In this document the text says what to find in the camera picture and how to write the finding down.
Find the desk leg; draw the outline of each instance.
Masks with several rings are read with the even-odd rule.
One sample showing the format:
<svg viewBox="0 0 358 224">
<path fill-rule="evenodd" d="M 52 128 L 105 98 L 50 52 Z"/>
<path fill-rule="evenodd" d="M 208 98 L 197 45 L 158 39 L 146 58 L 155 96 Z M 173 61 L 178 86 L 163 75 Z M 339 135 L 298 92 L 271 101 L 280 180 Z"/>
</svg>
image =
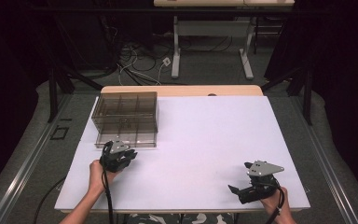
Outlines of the desk leg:
<svg viewBox="0 0 358 224">
<path fill-rule="evenodd" d="M 246 36 L 246 43 L 244 49 L 240 49 L 240 56 L 243 65 L 243 71 L 245 72 L 246 79 L 252 80 L 254 78 L 251 65 L 249 63 L 248 51 L 251 46 L 252 36 L 254 32 L 254 26 L 252 25 L 252 18 L 249 20 L 248 32 Z"/>
<path fill-rule="evenodd" d="M 179 49 L 179 34 L 178 34 L 178 18 L 173 17 L 173 62 L 172 62 L 172 78 L 179 77 L 179 61 L 180 61 L 180 49 Z"/>
</svg>

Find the human hand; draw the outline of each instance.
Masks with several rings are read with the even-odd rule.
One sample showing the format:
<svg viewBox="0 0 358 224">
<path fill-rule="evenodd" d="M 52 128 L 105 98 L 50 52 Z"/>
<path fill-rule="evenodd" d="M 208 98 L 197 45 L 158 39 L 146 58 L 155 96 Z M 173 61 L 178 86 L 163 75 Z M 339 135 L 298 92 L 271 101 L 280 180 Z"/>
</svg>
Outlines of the human hand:
<svg viewBox="0 0 358 224">
<path fill-rule="evenodd" d="M 281 187 L 281 189 L 284 193 L 284 204 L 282 206 L 282 210 L 280 214 L 275 217 L 275 222 L 278 224 L 296 223 L 292 217 L 292 213 L 290 212 L 290 206 L 289 206 L 288 195 L 287 195 L 288 191 L 284 187 Z M 274 213 L 275 209 L 277 208 L 278 203 L 280 202 L 280 194 L 281 193 L 279 190 L 275 190 L 275 193 L 272 196 L 260 200 L 260 202 L 263 204 L 264 208 L 266 209 L 269 215 L 272 215 L 272 213 Z"/>
<path fill-rule="evenodd" d="M 106 171 L 108 183 L 112 182 L 113 179 L 119 174 L 120 172 L 111 173 L 109 171 Z M 89 165 L 89 193 L 96 193 L 100 195 L 104 192 L 104 186 L 103 186 L 103 167 L 100 164 L 99 160 L 93 161 Z"/>
</svg>

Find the desk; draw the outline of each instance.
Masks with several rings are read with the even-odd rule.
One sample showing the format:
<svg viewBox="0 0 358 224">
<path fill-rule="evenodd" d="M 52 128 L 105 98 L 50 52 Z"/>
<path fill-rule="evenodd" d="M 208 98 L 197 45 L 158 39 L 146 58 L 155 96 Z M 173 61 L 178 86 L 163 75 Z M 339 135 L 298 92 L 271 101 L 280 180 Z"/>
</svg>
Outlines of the desk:
<svg viewBox="0 0 358 224">
<path fill-rule="evenodd" d="M 110 185 L 116 213 L 264 210 L 260 202 L 241 204 L 227 186 L 248 188 L 243 163 L 256 160 L 283 166 L 275 176 L 291 192 L 292 208 L 310 207 L 269 100 L 257 86 L 102 90 L 115 91 L 157 91 L 159 106 L 157 147 L 137 148 L 137 158 Z M 72 210 L 87 191 L 89 164 L 101 156 L 97 134 L 89 119 L 55 209 Z M 106 209 L 102 195 L 93 211 Z"/>
<path fill-rule="evenodd" d="M 290 7 L 294 2 L 294 0 L 154 0 L 154 5 L 156 7 Z M 250 21 L 179 21 L 174 16 L 172 78 L 179 77 L 179 35 L 231 35 L 246 37 L 244 48 L 240 49 L 240 56 L 246 78 L 253 79 L 247 56 L 253 32 L 254 26 Z"/>
</svg>

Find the white table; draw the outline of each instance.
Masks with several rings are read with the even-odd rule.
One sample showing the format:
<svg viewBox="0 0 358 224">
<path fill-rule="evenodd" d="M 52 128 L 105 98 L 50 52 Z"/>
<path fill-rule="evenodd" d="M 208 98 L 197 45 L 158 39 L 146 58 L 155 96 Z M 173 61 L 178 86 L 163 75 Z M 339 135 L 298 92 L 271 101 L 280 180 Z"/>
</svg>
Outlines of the white table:
<svg viewBox="0 0 358 224">
<path fill-rule="evenodd" d="M 154 0 L 156 7 L 290 7 L 294 0 Z M 253 72 L 247 56 L 254 26 L 250 21 L 179 21 L 173 17 L 173 60 L 172 78 L 179 77 L 179 35 L 210 35 L 245 37 L 244 48 L 240 49 L 243 71 L 247 79 Z"/>
<path fill-rule="evenodd" d="M 158 146 L 137 148 L 110 185 L 116 213 L 262 210 L 260 202 L 241 204 L 227 186 L 250 187 L 243 163 L 257 160 L 284 167 L 275 177 L 289 189 L 293 209 L 310 207 L 267 97 L 170 96 L 158 105 Z M 101 156 L 96 138 L 89 119 L 55 209 L 72 210 L 87 191 L 89 164 Z M 106 210 L 103 194 L 93 211 Z"/>
</svg>

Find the gray floor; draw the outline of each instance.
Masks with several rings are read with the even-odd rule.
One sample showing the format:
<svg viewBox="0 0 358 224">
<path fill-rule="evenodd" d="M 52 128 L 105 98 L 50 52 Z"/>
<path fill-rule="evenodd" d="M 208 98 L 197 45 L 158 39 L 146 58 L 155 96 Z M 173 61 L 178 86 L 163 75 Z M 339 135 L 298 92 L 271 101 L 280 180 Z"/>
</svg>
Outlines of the gray floor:
<svg viewBox="0 0 358 224">
<path fill-rule="evenodd" d="M 250 54 L 250 63 L 255 78 L 247 80 L 241 67 L 238 49 L 243 48 L 243 41 L 230 38 L 218 46 L 223 51 L 192 52 L 191 49 L 212 49 L 224 40 L 223 37 L 191 37 L 181 41 L 182 58 L 180 76 L 171 79 L 170 66 L 163 67 L 160 82 L 188 85 L 263 85 L 266 80 L 264 72 L 269 57 L 276 43 L 276 38 L 262 36 L 256 55 Z M 172 51 L 167 49 L 171 41 L 162 41 L 155 46 L 158 56 L 157 65 L 136 50 L 138 70 L 158 78 L 158 70 L 162 59 L 172 58 Z M 88 72 L 88 76 L 97 73 Z M 114 74 L 95 79 L 103 85 L 135 85 L 125 74 Z M 0 176 L 0 223 L 31 223 L 36 207 L 42 197 L 69 169 L 77 143 L 86 124 L 95 96 L 98 95 L 89 86 L 74 80 L 76 92 L 72 95 L 61 95 L 59 116 L 51 124 L 47 124 L 48 83 L 38 88 L 39 103 L 26 132 L 16 147 L 10 161 Z M 358 223 L 358 184 L 345 162 L 339 157 L 331 139 L 331 133 L 324 113 L 324 101 L 316 93 L 312 95 L 311 119 L 308 126 L 300 114 L 301 97 L 288 97 L 282 83 L 265 94 L 269 98 L 277 121 L 282 129 L 283 137 L 298 170 L 308 197 L 311 209 L 294 213 L 298 223 Z M 57 127 L 68 128 L 64 140 L 49 140 L 52 130 Z M 20 175 L 19 171 L 29 169 L 28 174 Z M 18 186 L 18 193 L 10 191 L 10 184 Z M 56 223 L 64 217 L 53 206 L 59 192 L 55 189 L 44 202 L 37 223 Z M 264 213 L 243 214 L 240 223 L 263 223 L 267 220 Z M 107 215 L 91 214 L 88 223 L 107 223 Z"/>
</svg>

